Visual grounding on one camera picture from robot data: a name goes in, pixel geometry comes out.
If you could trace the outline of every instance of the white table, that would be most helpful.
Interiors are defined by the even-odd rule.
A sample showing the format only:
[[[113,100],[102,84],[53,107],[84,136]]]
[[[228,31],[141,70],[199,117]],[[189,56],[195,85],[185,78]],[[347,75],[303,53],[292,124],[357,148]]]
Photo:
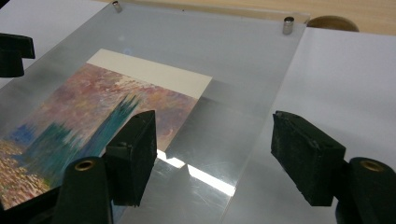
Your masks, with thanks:
[[[105,5],[87,0],[13,0],[0,10],[0,33],[32,37],[38,60]],[[34,61],[24,60],[25,68]],[[8,82],[0,78],[0,88]],[[396,36],[307,28],[273,111],[289,111],[314,123],[346,146],[346,161],[368,157],[394,169],[394,83]],[[260,144],[270,141],[272,127],[268,118],[223,223],[335,223],[334,207],[310,207]]]

